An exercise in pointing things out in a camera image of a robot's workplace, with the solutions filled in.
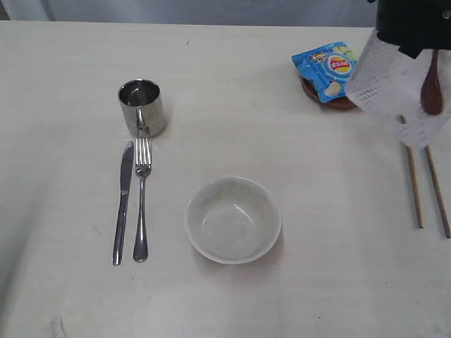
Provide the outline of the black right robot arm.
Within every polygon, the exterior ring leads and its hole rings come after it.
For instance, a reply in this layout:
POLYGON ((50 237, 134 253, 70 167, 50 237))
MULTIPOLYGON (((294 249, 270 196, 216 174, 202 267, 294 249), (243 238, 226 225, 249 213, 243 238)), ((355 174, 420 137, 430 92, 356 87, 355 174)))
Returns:
POLYGON ((376 36, 410 58, 425 49, 450 50, 450 1, 379 0, 376 36))

